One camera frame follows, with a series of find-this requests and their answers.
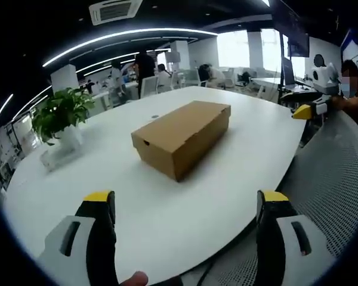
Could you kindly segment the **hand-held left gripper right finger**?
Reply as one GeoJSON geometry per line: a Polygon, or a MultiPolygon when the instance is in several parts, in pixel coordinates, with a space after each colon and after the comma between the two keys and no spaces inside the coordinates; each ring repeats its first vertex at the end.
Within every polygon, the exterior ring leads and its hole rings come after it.
{"type": "Polygon", "coordinates": [[[280,192],[257,192],[256,285],[313,285],[335,262],[323,232],[280,192]]]}

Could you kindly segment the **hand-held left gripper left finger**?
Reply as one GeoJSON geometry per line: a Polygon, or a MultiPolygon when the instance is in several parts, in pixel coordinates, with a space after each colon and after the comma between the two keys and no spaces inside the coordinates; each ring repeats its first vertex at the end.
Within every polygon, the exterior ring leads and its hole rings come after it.
{"type": "Polygon", "coordinates": [[[119,285],[115,217],[113,191],[87,195],[47,235],[38,265],[57,285],[119,285]]]}

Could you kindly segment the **person's left hand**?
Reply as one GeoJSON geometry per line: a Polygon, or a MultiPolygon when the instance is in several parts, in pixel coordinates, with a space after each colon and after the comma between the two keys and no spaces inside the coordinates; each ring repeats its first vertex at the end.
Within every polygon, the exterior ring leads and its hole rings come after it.
{"type": "Polygon", "coordinates": [[[142,271],[136,271],[130,278],[120,283],[120,286],[146,286],[149,282],[148,276],[142,271]]]}

